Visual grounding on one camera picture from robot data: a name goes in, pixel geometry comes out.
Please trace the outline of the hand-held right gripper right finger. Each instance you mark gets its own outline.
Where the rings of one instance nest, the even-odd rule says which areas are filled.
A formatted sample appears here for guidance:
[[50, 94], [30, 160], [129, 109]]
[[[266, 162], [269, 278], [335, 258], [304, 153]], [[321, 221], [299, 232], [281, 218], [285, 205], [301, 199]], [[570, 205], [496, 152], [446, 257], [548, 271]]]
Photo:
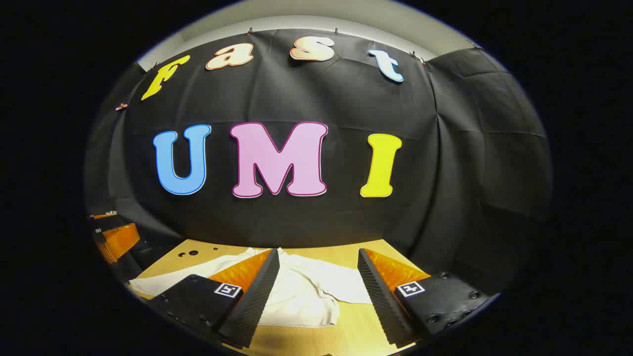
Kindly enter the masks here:
[[367, 248], [358, 252], [358, 271], [387, 341], [397, 347], [445, 338], [490, 302], [454, 273], [430, 275]]

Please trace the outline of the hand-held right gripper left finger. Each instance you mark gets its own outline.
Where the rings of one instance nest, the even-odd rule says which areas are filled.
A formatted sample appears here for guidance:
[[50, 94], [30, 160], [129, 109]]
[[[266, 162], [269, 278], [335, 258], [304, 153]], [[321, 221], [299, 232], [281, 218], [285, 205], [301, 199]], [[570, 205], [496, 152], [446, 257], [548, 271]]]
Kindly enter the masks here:
[[210, 277], [192, 273], [148, 305], [207, 342], [248, 348], [279, 267], [278, 250], [265, 250]]

